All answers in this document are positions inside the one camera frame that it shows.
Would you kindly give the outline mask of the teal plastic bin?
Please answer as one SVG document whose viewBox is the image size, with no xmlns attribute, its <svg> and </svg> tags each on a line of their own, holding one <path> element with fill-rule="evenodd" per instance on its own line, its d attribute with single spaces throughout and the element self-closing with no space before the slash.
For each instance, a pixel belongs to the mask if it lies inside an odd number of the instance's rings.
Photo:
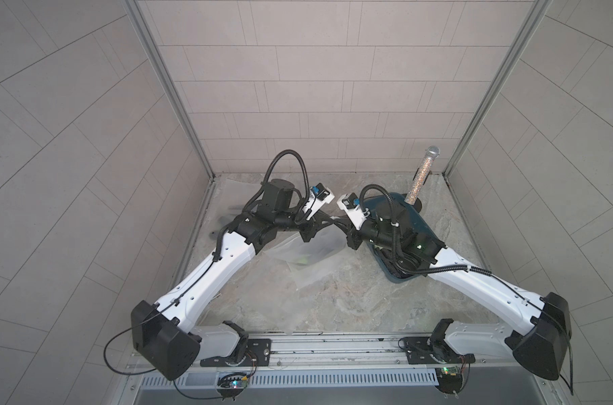
<svg viewBox="0 0 613 405">
<path fill-rule="evenodd" d="M 404 200 L 404 195 L 392 193 L 391 197 L 394 211 L 383 195 L 365 200 L 369 216 L 362 224 L 361 236 L 386 278 L 400 284 L 425 275 L 445 243 L 436 237 L 417 207 Z"/>
</svg>

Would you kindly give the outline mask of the clear zip-top bag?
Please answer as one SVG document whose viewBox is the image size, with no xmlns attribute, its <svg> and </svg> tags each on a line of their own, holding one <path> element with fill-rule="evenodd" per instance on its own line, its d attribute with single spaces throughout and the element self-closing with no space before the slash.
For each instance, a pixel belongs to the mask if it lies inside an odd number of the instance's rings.
<svg viewBox="0 0 613 405">
<path fill-rule="evenodd" d="M 344 233 L 335 226 L 319 231 L 311 241 L 305 242 L 299 233 L 289 236 L 266 251 L 270 258 L 287 264 L 298 289 L 311 285 L 331 272 L 328 260 L 347 248 Z M 289 265 L 291 258 L 313 257 L 313 265 L 303 268 Z"/>
<path fill-rule="evenodd" d="M 210 201 L 198 240 L 215 244 L 219 231 L 242 212 L 245 204 L 260 187 L 258 182 L 248 183 L 221 178 L 215 196 Z"/>
</svg>

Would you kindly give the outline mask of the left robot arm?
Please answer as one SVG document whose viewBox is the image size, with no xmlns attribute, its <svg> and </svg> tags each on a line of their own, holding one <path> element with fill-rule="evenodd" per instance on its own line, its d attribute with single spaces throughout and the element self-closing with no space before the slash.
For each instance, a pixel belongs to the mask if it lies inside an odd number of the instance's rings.
<svg viewBox="0 0 613 405">
<path fill-rule="evenodd" d="M 291 208 L 293 185 L 282 179 L 264 182 L 260 196 L 217 236 L 215 250 L 167 294 L 131 312 L 134 349 L 169 381 L 195 362 L 222 358 L 237 366 L 246 357 L 247 332 L 234 322 L 213 327 L 196 323 L 235 273 L 276 238 L 280 231 L 300 231 L 310 240 L 323 229 L 318 211 L 333 201 L 323 184 L 311 187 L 301 208 Z"/>
</svg>

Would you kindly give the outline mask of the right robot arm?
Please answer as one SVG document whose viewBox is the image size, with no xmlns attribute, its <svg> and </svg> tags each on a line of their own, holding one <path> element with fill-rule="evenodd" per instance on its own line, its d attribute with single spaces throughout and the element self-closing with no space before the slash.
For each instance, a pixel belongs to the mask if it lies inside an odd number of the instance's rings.
<svg viewBox="0 0 613 405">
<path fill-rule="evenodd" d="M 446 318 L 426 344 L 443 364 L 472 355 L 512 358 L 540 378 L 557 381 L 570 354 L 569 305 L 556 293 L 541 296 L 497 277 L 460 256 L 426 229 L 424 222 L 347 211 L 350 243 L 369 241 L 388 255 L 386 268 L 406 276 L 428 276 L 496 314 L 495 324 L 468 324 Z"/>
</svg>

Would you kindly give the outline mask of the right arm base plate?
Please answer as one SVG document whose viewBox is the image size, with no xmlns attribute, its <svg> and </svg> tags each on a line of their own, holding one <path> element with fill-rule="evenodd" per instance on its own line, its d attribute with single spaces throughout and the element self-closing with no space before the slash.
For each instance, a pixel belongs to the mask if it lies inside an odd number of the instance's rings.
<svg viewBox="0 0 613 405">
<path fill-rule="evenodd" d="M 398 346 L 410 365 L 470 365 L 476 361 L 473 354 L 457 354 L 443 340 L 430 337 L 403 337 Z"/>
</svg>

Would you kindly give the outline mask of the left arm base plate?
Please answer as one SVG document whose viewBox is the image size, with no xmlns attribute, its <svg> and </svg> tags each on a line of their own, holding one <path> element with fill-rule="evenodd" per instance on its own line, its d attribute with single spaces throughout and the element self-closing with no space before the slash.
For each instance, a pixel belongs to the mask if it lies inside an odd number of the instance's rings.
<svg viewBox="0 0 613 405">
<path fill-rule="evenodd" d="M 247 347 L 243 351 L 242 359 L 212 357 L 202 359 L 199 364 L 201 367 L 265 367 L 269 365 L 271 349 L 271 339 L 249 339 Z"/>
</svg>

